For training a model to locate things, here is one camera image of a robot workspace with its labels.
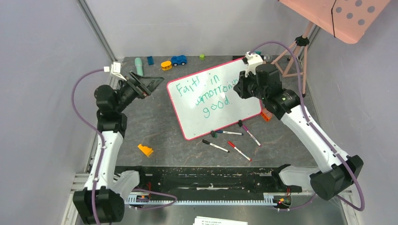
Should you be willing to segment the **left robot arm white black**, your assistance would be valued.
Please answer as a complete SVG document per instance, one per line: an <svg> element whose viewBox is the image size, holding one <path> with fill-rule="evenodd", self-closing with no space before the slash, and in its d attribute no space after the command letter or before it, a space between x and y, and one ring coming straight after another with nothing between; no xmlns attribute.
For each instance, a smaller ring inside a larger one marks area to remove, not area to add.
<svg viewBox="0 0 398 225"><path fill-rule="evenodd" d="M146 188L147 177L138 171L124 171L114 180L118 152L127 130L128 118L123 111L133 100L150 96L163 81L164 77L131 72L118 89L104 84L94 91L97 125L83 122L96 132L98 144L88 180L73 195L73 204L85 225L121 222L130 192Z"/></svg>

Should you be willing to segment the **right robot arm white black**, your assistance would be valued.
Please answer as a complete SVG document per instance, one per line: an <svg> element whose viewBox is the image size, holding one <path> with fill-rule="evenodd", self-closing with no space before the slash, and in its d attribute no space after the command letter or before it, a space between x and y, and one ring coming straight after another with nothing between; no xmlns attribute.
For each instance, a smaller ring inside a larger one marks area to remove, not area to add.
<svg viewBox="0 0 398 225"><path fill-rule="evenodd" d="M274 190L297 186L314 191L323 200L330 200L354 185L363 198L358 182L363 160L358 155L347 154L326 135L310 116L300 96L282 87L274 65L261 64L254 71L240 71L233 90L242 99L258 98L266 110L297 136L317 164L316 168L280 166L271 178Z"/></svg>

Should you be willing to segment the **pink framed whiteboard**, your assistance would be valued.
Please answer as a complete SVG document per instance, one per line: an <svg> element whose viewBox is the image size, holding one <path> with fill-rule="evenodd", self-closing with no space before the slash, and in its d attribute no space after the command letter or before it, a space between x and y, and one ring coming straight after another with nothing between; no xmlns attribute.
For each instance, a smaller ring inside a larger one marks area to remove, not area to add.
<svg viewBox="0 0 398 225"><path fill-rule="evenodd" d="M258 99L242 99L233 90L245 69L243 60L237 59L168 82L167 91L185 140L260 114Z"/></svg>

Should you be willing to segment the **green marker cap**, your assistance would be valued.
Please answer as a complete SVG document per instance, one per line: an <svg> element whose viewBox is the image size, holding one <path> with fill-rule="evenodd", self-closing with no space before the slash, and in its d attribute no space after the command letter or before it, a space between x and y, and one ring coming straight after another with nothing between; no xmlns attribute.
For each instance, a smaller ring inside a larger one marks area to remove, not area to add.
<svg viewBox="0 0 398 225"><path fill-rule="evenodd" d="M217 134L216 134L216 132L215 131L211 131L211 136L213 137L213 138L216 138L217 137Z"/></svg>

